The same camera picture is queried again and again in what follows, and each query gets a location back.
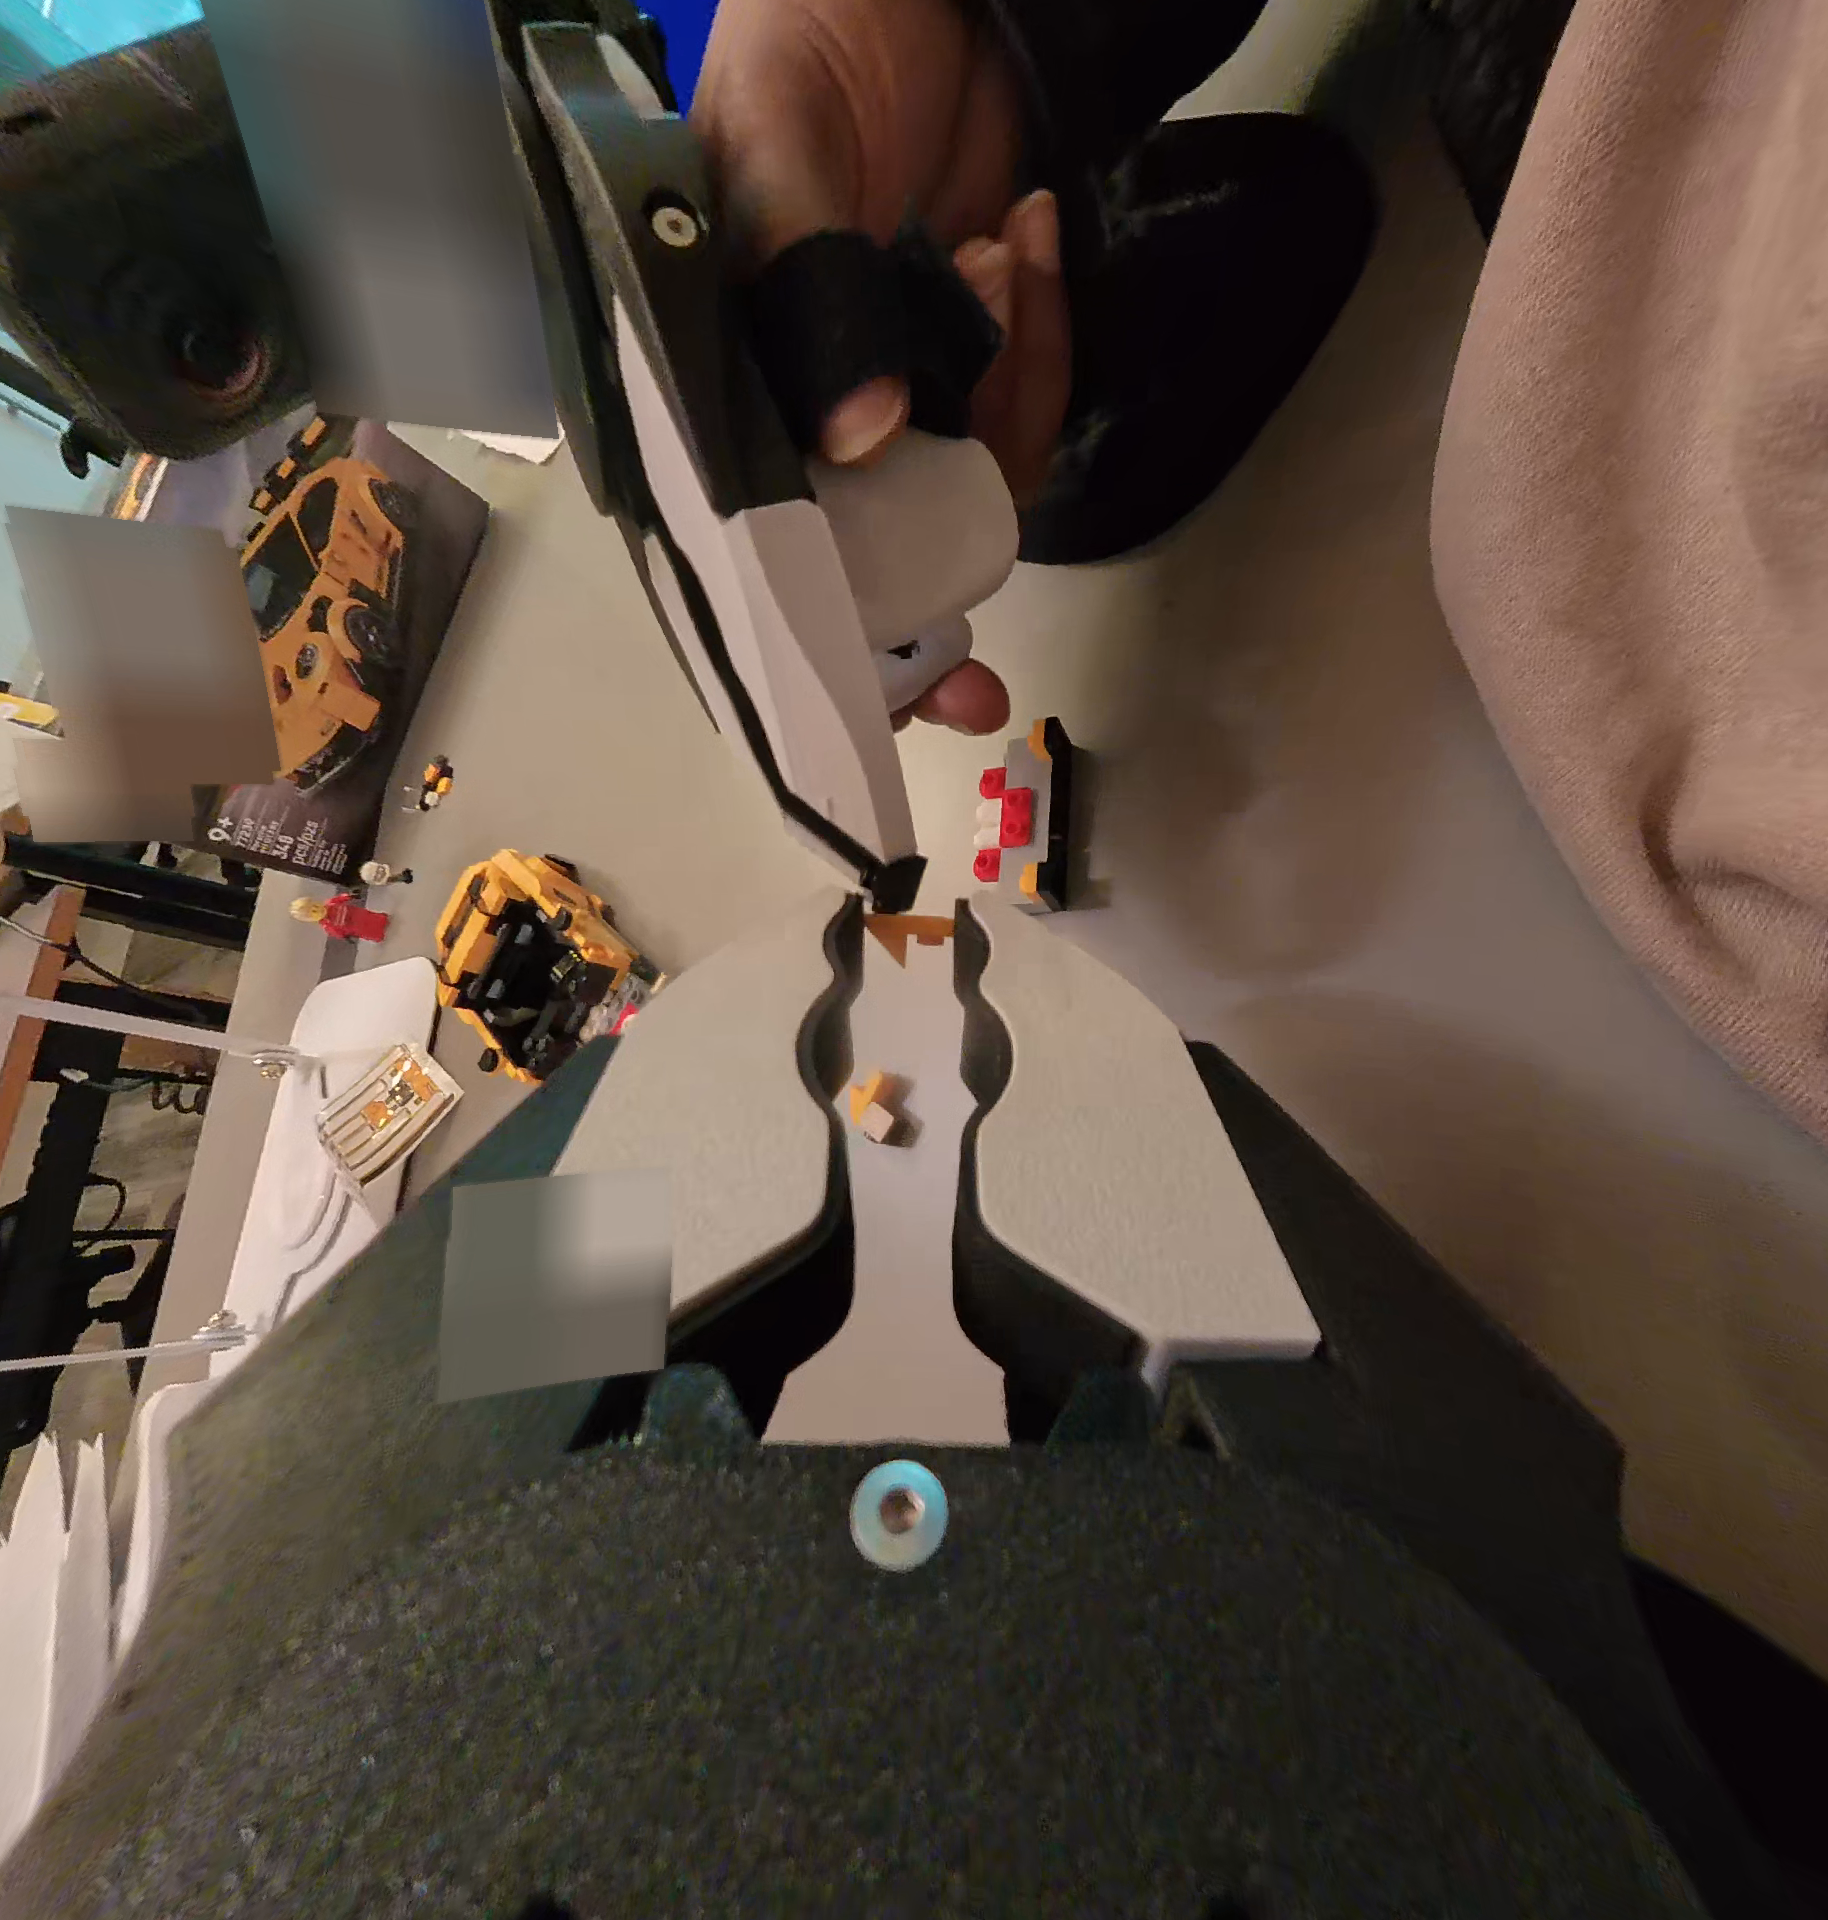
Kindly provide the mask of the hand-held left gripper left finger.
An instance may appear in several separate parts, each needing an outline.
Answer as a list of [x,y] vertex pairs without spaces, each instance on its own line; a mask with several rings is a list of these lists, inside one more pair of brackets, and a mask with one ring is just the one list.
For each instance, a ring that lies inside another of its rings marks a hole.
[[655,996],[616,1040],[558,1175],[664,1175],[666,1357],[777,1399],[854,1307],[834,1098],[854,1064],[863,903],[809,896]]

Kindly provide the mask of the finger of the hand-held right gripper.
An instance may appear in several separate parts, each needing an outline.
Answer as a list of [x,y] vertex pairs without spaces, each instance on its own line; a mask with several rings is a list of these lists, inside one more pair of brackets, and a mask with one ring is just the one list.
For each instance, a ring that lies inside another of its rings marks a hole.
[[745,510],[733,561],[787,787],[878,863],[914,857],[902,757],[826,516],[809,500]]
[[702,471],[623,300],[613,301],[623,389],[637,432],[655,528],[648,575],[683,657],[711,716],[741,757],[760,776],[787,828],[854,887],[872,889],[880,857],[834,826],[826,802],[804,802],[787,781],[770,723],[774,695],[756,636],[751,597],[731,551],[729,525],[717,513]]

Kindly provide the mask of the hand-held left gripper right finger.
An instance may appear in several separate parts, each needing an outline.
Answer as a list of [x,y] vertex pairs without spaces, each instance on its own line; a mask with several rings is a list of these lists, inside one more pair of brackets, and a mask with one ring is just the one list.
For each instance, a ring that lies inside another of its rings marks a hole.
[[955,921],[955,1312],[1022,1395],[1094,1369],[1302,1361],[1322,1339],[1179,1026],[1007,903]]

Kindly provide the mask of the red white lego assembly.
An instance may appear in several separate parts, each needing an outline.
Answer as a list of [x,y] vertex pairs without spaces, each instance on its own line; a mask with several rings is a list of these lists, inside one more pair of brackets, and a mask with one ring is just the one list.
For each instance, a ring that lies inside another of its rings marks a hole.
[[1072,901],[1076,747],[1058,716],[1013,735],[976,781],[974,884],[1033,916]]

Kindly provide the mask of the person's right forearm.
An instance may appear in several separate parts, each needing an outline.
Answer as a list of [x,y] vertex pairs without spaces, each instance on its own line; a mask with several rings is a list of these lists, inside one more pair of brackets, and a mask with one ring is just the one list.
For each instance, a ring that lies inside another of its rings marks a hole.
[[1262,1],[980,1],[1021,97],[1021,180],[1110,173],[1168,108],[1230,60]]

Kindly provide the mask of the yellow lego car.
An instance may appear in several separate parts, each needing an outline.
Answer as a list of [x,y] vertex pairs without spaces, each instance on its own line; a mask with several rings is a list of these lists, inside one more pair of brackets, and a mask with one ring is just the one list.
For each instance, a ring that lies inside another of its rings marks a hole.
[[511,847],[457,878],[435,968],[439,1004],[475,1035],[480,1069],[524,1086],[618,1035],[666,981],[575,863]]

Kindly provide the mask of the lego instruction booklet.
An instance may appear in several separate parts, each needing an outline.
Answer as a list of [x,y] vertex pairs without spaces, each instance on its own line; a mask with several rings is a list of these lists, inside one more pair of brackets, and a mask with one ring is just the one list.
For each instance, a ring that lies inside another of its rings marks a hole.
[[350,1190],[370,1188],[412,1156],[463,1102],[463,1083],[418,1042],[330,1056],[315,1133]]

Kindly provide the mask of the dark lego box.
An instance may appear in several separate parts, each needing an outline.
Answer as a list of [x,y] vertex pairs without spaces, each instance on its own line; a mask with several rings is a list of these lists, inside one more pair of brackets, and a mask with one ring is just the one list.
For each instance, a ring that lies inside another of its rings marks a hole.
[[179,843],[350,885],[398,796],[489,501],[381,422],[299,407],[203,459],[135,452],[108,513],[216,528],[255,617],[276,771],[196,787]]

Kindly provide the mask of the person's right hand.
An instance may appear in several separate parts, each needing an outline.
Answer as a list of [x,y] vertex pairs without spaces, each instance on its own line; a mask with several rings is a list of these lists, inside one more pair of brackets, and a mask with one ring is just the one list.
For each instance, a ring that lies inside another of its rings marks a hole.
[[971,401],[1018,507],[1047,486],[1072,394],[1062,216],[1022,185],[1005,46],[949,1],[726,1],[690,121],[741,261],[824,230],[918,217],[1005,333]]

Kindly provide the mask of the white paper bag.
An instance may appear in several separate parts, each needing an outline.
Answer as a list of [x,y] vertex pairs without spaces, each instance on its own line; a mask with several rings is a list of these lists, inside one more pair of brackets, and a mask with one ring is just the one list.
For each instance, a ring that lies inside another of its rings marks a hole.
[[34,1445],[0,1540],[0,1866],[29,1829],[98,1713],[113,1669],[106,1452]]

